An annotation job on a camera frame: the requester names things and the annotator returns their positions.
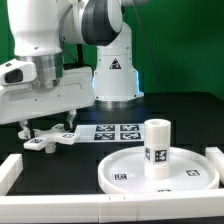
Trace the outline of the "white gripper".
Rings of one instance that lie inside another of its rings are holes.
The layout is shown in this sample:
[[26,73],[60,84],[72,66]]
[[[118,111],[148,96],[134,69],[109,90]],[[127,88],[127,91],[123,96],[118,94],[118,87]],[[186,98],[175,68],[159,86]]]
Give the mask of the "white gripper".
[[0,125],[20,122],[20,139],[31,139],[28,119],[68,112],[65,129],[75,128],[76,109],[94,103],[94,91],[89,67],[66,70],[58,86],[38,91],[30,83],[0,85]]

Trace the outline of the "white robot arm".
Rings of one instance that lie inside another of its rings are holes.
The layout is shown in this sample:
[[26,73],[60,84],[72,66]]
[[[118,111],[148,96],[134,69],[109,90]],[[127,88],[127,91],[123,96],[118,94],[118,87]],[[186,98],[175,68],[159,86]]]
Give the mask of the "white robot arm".
[[107,47],[123,35],[121,0],[7,0],[15,58],[0,65],[0,124],[73,112],[95,101],[88,67],[67,68],[65,43]]

